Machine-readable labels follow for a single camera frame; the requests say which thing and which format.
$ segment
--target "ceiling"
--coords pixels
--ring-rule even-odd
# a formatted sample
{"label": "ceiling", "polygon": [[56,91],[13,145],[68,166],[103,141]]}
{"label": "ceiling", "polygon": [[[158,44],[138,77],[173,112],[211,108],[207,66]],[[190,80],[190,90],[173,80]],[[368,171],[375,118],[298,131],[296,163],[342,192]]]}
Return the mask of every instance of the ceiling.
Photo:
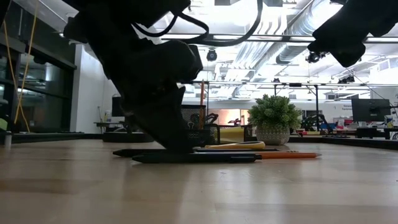
{"label": "ceiling", "polygon": [[[34,12],[36,0],[14,1],[29,12]],[[330,4],[329,0],[296,0],[295,4],[289,4],[289,7],[279,8],[264,5],[262,22],[255,34],[308,36],[340,7]],[[59,32],[63,30],[68,17],[74,16],[76,13],[74,8],[62,0],[40,0],[38,17]],[[193,0],[191,11],[186,9],[184,13],[208,24],[211,34],[245,34],[256,16],[256,1],[240,0],[232,6],[215,6],[215,0]],[[172,20],[172,16],[171,14],[166,15],[151,27],[150,31],[159,32],[165,29]],[[201,32],[203,32],[201,28],[178,19],[169,35]],[[398,34],[398,30],[395,27],[388,36],[396,36],[396,34]],[[210,86],[210,94],[215,98],[256,98],[265,93],[274,93],[273,89],[262,88],[261,85],[227,85],[226,82],[269,83],[278,78],[281,82],[287,83],[337,83],[339,78],[349,75],[349,71],[339,65],[330,55],[318,63],[308,64],[305,61],[308,53],[306,45],[300,43],[244,42],[233,47],[214,48],[202,45],[198,47],[205,69],[199,74],[197,80],[223,82],[220,85]],[[218,55],[214,62],[206,60],[210,49],[215,49]],[[396,45],[367,45],[367,51],[362,61],[349,70],[354,72],[362,82],[374,83],[375,79],[371,78],[371,70],[378,67],[380,63],[396,57],[398,57]],[[198,85],[190,87],[188,90],[187,97],[197,97],[200,93]],[[305,93],[301,97],[312,97],[308,94],[308,89],[300,91]],[[331,91],[367,94],[368,89],[340,90],[337,87],[329,87],[329,90],[320,92],[327,94]],[[280,94],[289,95],[291,92],[291,89],[284,88]]]}

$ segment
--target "black cable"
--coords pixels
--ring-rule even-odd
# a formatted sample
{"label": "black cable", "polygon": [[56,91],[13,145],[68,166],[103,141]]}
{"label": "black cable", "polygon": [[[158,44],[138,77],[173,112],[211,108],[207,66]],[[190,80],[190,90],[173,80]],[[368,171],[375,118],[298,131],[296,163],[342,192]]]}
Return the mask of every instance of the black cable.
{"label": "black cable", "polygon": [[204,34],[199,35],[198,37],[194,37],[192,39],[187,39],[187,40],[182,40],[182,41],[184,41],[187,44],[202,44],[202,45],[210,45],[210,46],[214,46],[214,47],[230,47],[230,46],[238,45],[238,44],[248,40],[248,38],[250,36],[252,36],[253,33],[256,31],[256,29],[259,27],[259,24],[261,22],[261,16],[262,16],[262,4],[263,4],[262,0],[257,0],[256,20],[254,21],[254,24],[249,29],[249,31],[246,34],[244,34],[242,37],[240,37],[236,40],[231,40],[231,41],[205,40],[205,38],[208,37],[209,28],[204,22],[194,19],[194,18],[192,18],[188,15],[185,15],[181,12],[176,13],[175,14],[176,16],[179,16],[188,22],[191,22],[199,27],[202,27],[206,31]]}
{"label": "black cable", "polygon": [[[346,68],[346,70],[348,72],[350,72],[350,74],[352,74],[352,76],[354,76],[358,81],[360,81],[364,86],[366,86],[367,88],[369,88],[373,93],[375,93],[377,96],[379,96],[380,98],[382,98],[383,100],[385,100],[384,97],[382,97],[380,94],[378,94],[376,91],[374,91],[372,88],[370,88],[365,82],[362,82],[362,80],[360,80],[352,71],[348,70]],[[397,114],[397,110],[395,109],[394,105],[390,102],[390,106],[392,106],[392,109],[394,109],[394,112],[397,116],[397,121],[398,121],[398,114]]]}
{"label": "black cable", "polygon": [[144,30],[143,28],[141,28],[135,22],[132,23],[132,26],[134,26],[139,32],[142,32],[142,34],[147,35],[148,37],[161,37],[161,36],[167,34],[173,28],[175,22],[177,21],[177,18],[178,18],[178,16],[174,16],[172,21],[170,22],[170,24],[166,27],[166,29],[164,29],[162,32],[158,32],[158,33],[148,32],[148,31]]}

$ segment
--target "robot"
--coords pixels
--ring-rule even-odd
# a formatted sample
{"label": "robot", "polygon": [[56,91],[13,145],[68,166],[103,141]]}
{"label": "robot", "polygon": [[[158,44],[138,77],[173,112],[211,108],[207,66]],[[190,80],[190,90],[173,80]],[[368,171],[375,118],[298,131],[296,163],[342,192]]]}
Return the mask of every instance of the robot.
{"label": "robot", "polygon": [[[216,47],[240,44],[257,29],[262,12],[262,0],[257,1],[257,18],[249,32],[231,42],[209,40],[206,24],[183,14],[190,0],[63,0],[79,11],[70,18],[64,36],[88,43],[102,63],[104,73],[122,96],[121,107],[128,122],[137,124],[168,151],[191,153],[186,124],[180,105],[185,89],[177,82],[190,82],[203,69],[196,45]],[[363,40],[370,33],[380,37],[398,22],[396,0],[331,0],[343,4],[341,10],[326,21],[308,46],[310,63],[332,54],[344,67],[356,63],[365,52]],[[10,1],[2,1],[4,19]],[[172,12],[170,26],[150,34],[137,24],[153,26]],[[160,37],[174,25],[177,17],[204,29],[204,33],[189,40],[171,40],[154,45],[138,38],[132,25],[145,35]]]}

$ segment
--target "security camera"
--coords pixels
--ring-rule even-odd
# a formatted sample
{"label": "security camera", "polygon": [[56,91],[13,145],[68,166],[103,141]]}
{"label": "security camera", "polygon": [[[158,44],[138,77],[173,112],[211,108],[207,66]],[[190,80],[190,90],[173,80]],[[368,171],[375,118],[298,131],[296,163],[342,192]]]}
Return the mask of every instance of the security camera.
{"label": "security camera", "polygon": [[207,53],[207,61],[209,62],[214,62],[217,60],[217,53],[215,49],[210,49],[209,52]]}

